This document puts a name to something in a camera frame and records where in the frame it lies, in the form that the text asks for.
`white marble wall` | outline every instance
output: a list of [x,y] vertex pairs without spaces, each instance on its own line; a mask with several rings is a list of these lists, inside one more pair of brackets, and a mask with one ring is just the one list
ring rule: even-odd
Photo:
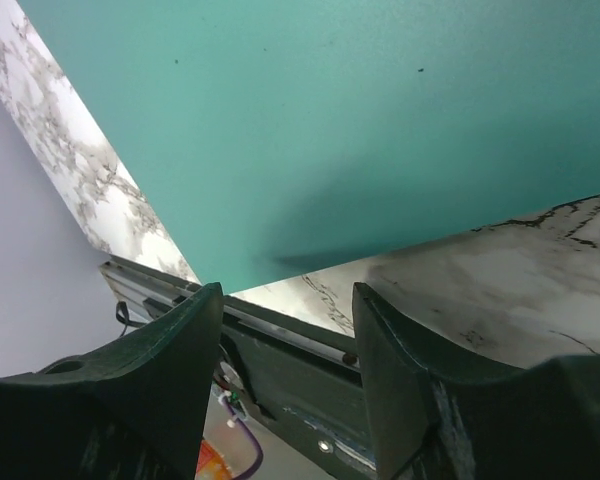
[[[0,0],[0,97],[96,248],[197,281],[15,0]],[[352,283],[365,280],[513,365],[600,353],[600,196],[236,296],[352,335]]]
[[355,281],[505,363],[600,354],[600,196],[236,296],[353,335]]
[[0,98],[95,248],[197,281],[15,0],[0,0]]

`green component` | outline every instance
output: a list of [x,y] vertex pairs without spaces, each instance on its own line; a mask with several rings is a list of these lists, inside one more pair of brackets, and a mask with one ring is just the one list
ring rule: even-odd
[[600,1],[20,3],[228,293],[600,193]]

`orange object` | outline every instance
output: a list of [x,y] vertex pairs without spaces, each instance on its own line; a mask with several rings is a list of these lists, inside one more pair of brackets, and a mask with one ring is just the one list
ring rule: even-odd
[[220,454],[206,440],[202,440],[198,454],[196,480],[231,480],[231,478],[231,473]]

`white wall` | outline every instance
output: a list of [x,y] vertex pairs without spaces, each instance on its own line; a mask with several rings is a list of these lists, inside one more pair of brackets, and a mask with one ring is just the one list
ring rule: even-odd
[[122,331],[94,250],[0,103],[0,376]]

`teal panel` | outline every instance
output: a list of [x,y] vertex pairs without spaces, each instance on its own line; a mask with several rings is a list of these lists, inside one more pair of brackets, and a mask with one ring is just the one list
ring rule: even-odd
[[21,4],[228,292],[600,193],[600,0]]

